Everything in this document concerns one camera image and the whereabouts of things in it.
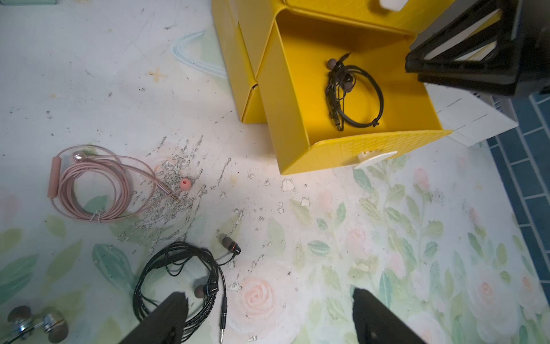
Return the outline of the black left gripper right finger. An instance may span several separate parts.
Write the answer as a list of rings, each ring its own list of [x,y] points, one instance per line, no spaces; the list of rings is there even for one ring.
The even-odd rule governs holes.
[[[358,343],[425,343],[368,290],[355,288],[352,297]]]

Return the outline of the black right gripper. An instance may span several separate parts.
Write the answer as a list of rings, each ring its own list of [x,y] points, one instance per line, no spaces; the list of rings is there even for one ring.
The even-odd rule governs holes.
[[[436,56],[428,57],[491,14],[499,14],[500,18]],[[482,60],[461,60],[462,56],[493,42],[496,46]],[[412,50],[405,60],[405,71],[415,73],[422,83],[477,93],[507,97],[548,94],[549,1],[477,1]]]

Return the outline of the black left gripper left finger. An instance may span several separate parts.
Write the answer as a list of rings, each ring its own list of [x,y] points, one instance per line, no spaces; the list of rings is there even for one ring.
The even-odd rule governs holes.
[[[186,294],[174,292],[124,337],[120,344],[182,343],[187,316]]]

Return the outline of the yellow plastic drawer cabinet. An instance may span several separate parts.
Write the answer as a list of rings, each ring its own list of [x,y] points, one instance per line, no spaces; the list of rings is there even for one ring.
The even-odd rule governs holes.
[[[243,123],[265,123],[283,175],[394,159],[448,135],[405,71],[449,1],[213,1]]]

